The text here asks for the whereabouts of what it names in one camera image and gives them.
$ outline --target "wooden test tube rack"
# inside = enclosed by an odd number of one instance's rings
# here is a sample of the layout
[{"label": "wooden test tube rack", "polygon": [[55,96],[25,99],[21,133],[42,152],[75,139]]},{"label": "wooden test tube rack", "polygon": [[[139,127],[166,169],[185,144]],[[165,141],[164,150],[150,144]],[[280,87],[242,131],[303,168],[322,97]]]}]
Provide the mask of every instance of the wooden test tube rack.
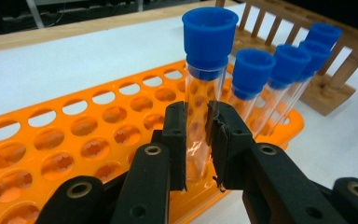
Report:
[{"label": "wooden test tube rack", "polygon": [[[310,26],[315,22],[333,24],[342,29],[342,37],[333,47],[332,56],[317,72],[317,75],[312,79],[311,83],[301,96],[301,101],[326,116],[354,94],[355,89],[347,85],[346,82],[358,68],[357,29],[281,0],[241,1],[246,3],[246,7],[243,11],[241,23],[235,35],[233,50],[231,52],[232,55],[235,55],[239,49],[244,48],[264,49],[273,53],[275,51],[275,46],[272,45],[272,40],[274,39],[282,20],[290,21],[294,24],[286,39],[285,43],[287,44],[293,44],[301,28],[309,30]],[[222,7],[224,4],[225,0],[216,0],[217,7]],[[252,7],[257,7],[260,10],[253,30],[247,31],[244,27]],[[273,14],[276,18],[269,30],[268,37],[263,39],[258,36],[258,32],[266,13]],[[327,70],[344,47],[351,49],[350,55],[339,66],[334,75],[330,76],[326,74]]]}]

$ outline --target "blue test tube cap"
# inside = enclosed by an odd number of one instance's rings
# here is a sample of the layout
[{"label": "blue test tube cap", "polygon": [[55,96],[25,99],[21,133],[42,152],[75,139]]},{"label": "blue test tube cap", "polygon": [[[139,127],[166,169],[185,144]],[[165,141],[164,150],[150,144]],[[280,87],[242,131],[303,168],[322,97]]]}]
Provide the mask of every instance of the blue test tube cap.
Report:
[{"label": "blue test tube cap", "polygon": [[296,82],[303,82],[309,77],[313,77],[315,72],[321,69],[330,57],[331,50],[326,45],[316,41],[302,41],[299,48],[305,49],[311,57],[310,62],[305,66],[304,71],[296,80]]},{"label": "blue test tube cap", "polygon": [[201,70],[214,70],[228,63],[238,16],[221,7],[192,9],[182,17],[186,60]]},{"label": "blue test tube cap", "polygon": [[242,49],[236,55],[232,74],[233,93],[242,100],[251,100],[263,90],[275,59],[261,49]]},{"label": "blue test tube cap", "polygon": [[326,45],[331,49],[339,37],[342,35],[342,30],[338,27],[327,23],[313,23],[310,27],[305,41],[316,41]]},{"label": "blue test tube cap", "polygon": [[276,48],[274,59],[276,63],[272,68],[268,84],[273,89],[283,90],[301,75],[310,62],[310,54],[305,49],[284,44]]}]

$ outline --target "wooden dowel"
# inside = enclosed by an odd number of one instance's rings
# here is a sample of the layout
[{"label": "wooden dowel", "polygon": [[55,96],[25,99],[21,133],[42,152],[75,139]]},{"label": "wooden dowel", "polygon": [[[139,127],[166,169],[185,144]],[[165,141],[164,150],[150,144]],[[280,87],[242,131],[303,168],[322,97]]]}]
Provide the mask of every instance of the wooden dowel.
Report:
[{"label": "wooden dowel", "polygon": [[344,63],[331,77],[330,83],[324,86],[322,95],[327,98],[333,97],[345,82],[353,75],[358,68],[358,51],[353,50]]},{"label": "wooden dowel", "polygon": [[254,30],[252,31],[251,37],[256,38],[258,32],[260,31],[261,24],[263,23],[264,16],[266,15],[266,10],[260,9],[258,12],[257,20],[255,21]]},{"label": "wooden dowel", "polygon": [[265,45],[271,46],[272,40],[274,39],[275,35],[277,34],[278,28],[281,25],[282,18],[276,17],[274,23],[272,23],[271,29],[269,30],[269,34],[267,36]]},{"label": "wooden dowel", "polygon": [[246,3],[246,7],[243,10],[241,23],[240,23],[240,26],[238,27],[238,30],[243,31],[245,29],[245,24],[246,24],[246,21],[248,20],[249,13],[251,12],[251,8],[252,8],[252,5],[250,5],[249,3]]},{"label": "wooden dowel", "polygon": [[301,26],[294,24],[292,31],[290,32],[289,36],[287,36],[286,44],[293,44],[298,35],[298,31],[300,31]]},{"label": "wooden dowel", "polygon": [[331,66],[331,64],[334,62],[338,54],[342,51],[344,48],[344,45],[341,41],[338,40],[338,42],[335,44],[335,46],[332,49],[332,53],[330,58],[327,59],[327,61],[324,63],[324,66],[317,72],[317,75],[323,76],[327,73],[327,70]]},{"label": "wooden dowel", "polygon": [[216,0],[216,7],[224,7],[226,3],[226,0]]}]

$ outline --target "table surface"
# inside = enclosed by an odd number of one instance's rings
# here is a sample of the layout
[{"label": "table surface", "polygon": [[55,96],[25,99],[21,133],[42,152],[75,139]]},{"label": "table surface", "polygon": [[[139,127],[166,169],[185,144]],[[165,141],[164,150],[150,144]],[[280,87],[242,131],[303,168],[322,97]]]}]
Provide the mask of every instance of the table surface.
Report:
[{"label": "table surface", "polygon": [[[0,115],[183,60],[181,15],[191,8],[213,4],[201,2],[0,35]],[[227,5],[241,17],[245,4]],[[256,12],[253,8],[245,28],[255,24]],[[273,18],[266,15],[260,35],[267,35],[272,22]],[[284,21],[273,43],[283,43],[291,26]],[[301,30],[295,44],[306,34]],[[343,61],[349,52],[344,50],[337,61]],[[329,73],[335,70],[333,63]],[[327,117],[300,102],[296,105],[306,126],[287,149],[306,176],[328,188],[337,178],[358,177],[358,69],[348,83],[356,93]],[[236,191],[194,223],[244,220],[249,222],[241,193]]]}]

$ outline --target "test tube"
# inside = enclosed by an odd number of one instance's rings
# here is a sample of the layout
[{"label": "test tube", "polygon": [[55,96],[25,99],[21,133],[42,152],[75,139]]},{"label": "test tube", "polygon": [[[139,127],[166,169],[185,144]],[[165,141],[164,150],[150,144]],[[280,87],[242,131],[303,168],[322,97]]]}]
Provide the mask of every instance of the test tube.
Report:
[{"label": "test tube", "polygon": [[287,44],[278,46],[273,57],[275,66],[267,84],[257,97],[252,120],[248,121],[254,138],[269,132],[268,121],[275,108],[310,61],[310,55],[304,49]]},{"label": "test tube", "polygon": [[219,101],[238,16],[221,7],[201,7],[183,17],[186,52],[186,179],[205,177],[210,149],[205,125],[210,101]]},{"label": "test tube", "polygon": [[310,62],[307,63],[301,75],[283,95],[283,98],[268,121],[266,135],[272,134],[278,123],[286,121],[290,111],[307,88],[315,72],[324,65],[327,58],[331,55],[331,50],[326,45],[315,41],[303,41],[300,43],[299,48],[305,49],[310,54]]},{"label": "test tube", "polygon": [[304,41],[316,41],[331,49],[341,35],[342,30],[338,27],[327,23],[317,22],[312,24]]},{"label": "test tube", "polygon": [[263,50],[242,49],[238,51],[228,103],[237,110],[244,122],[249,118],[255,99],[267,83],[274,65],[275,59]]}]

